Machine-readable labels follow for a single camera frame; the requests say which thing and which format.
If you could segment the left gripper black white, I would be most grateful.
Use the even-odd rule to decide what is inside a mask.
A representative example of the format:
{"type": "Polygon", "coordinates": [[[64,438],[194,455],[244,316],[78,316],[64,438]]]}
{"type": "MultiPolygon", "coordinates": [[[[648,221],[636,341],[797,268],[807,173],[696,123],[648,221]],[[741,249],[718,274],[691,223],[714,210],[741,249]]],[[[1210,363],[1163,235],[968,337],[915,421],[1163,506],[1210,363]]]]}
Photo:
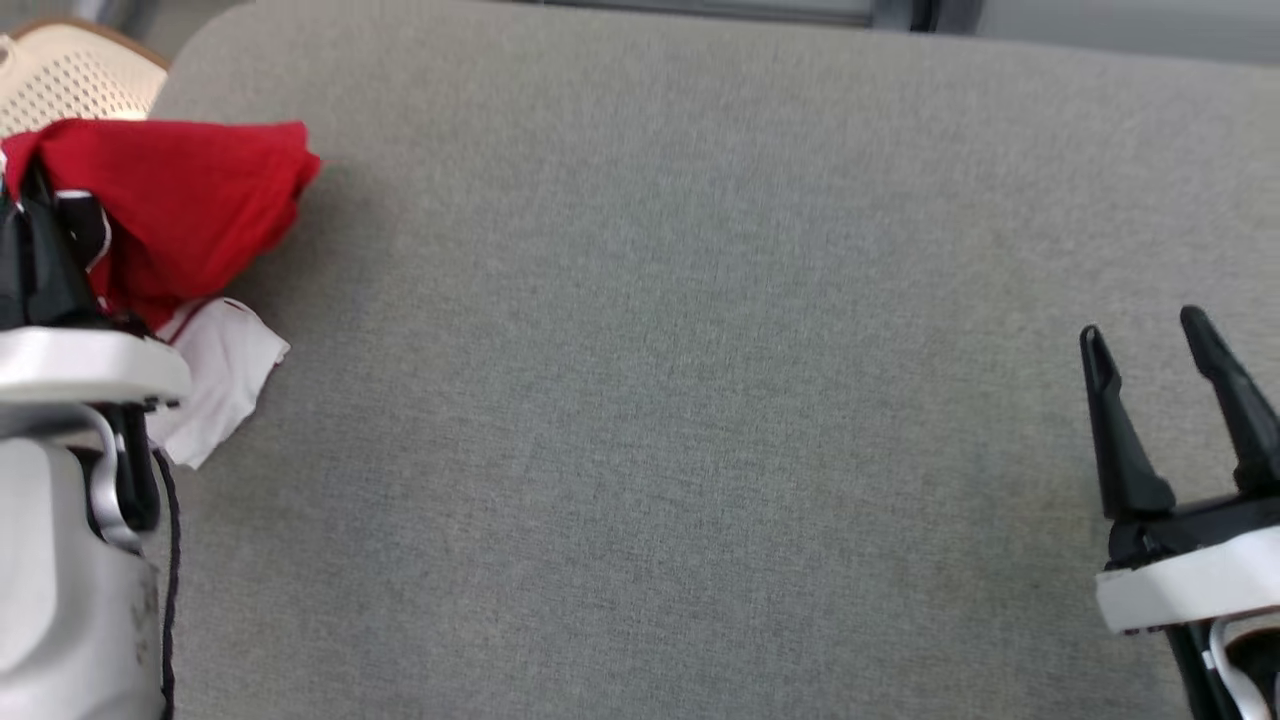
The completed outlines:
{"type": "Polygon", "coordinates": [[[0,191],[0,404],[177,404],[186,360],[140,319],[110,314],[41,165],[0,191]]]}

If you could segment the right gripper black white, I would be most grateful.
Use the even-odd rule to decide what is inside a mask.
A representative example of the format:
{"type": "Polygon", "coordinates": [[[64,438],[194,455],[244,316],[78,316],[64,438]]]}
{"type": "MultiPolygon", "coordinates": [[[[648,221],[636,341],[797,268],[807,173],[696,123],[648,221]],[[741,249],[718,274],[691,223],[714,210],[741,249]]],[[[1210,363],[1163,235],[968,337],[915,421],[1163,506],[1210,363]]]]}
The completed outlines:
{"type": "Polygon", "coordinates": [[[1123,378],[1097,325],[1079,334],[1108,561],[1094,579],[1116,634],[1280,609],[1280,416],[1196,305],[1180,323],[1213,387],[1243,495],[1176,507],[1121,398],[1123,378]]]}

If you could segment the red and white garment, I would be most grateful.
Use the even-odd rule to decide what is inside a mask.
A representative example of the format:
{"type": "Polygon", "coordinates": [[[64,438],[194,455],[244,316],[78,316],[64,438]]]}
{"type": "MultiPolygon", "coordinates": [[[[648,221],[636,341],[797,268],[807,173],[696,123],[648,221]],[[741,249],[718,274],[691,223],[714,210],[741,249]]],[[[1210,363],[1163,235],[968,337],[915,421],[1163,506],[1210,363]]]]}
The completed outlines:
{"type": "Polygon", "coordinates": [[[302,123],[58,120],[0,141],[0,188],[41,170],[99,306],[173,346],[191,395],[150,439],[200,468],[255,411],[289,343],[230,282],[274,249],[321,169],[302,123]]]}

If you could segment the cream perforated laundry basket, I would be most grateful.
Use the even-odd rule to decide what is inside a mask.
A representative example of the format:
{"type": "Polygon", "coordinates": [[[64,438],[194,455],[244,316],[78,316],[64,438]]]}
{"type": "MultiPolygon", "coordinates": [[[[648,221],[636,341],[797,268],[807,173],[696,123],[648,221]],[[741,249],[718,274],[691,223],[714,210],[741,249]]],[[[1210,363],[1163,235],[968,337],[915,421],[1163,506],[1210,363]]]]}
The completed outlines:
{"type": "Polygon", "coordinates": [[[87,20],[0,33],[0,140],[68,118],[142,120],[168,69],[156,53],[87,20]]]}

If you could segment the grey fabric sofa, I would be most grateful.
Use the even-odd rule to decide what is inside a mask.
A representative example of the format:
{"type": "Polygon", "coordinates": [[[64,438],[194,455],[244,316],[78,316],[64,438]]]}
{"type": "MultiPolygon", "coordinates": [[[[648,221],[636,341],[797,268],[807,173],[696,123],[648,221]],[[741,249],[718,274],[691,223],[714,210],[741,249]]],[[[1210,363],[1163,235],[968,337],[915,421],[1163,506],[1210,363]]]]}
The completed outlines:
{"type": "Polygon", "coordinates": [[[180,496],[179,720],[1189,720],[1107,632],[1078,336],[1233,489],[1280,409],[1280,67],[256,0],[156,117],[302,120],[291,343],[180,496]]]}

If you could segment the grey partition base rail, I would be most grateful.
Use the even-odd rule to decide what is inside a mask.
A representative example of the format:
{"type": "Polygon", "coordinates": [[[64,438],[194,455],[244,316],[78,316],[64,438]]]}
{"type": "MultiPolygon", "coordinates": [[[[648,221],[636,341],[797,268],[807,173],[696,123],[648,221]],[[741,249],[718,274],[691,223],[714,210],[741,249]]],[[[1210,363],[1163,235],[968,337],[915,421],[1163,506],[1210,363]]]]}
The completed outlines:
{"type": "Polygon", "coordinates": [[[972,35],[988,0],[511,0],[735,20],[972,35]]]}

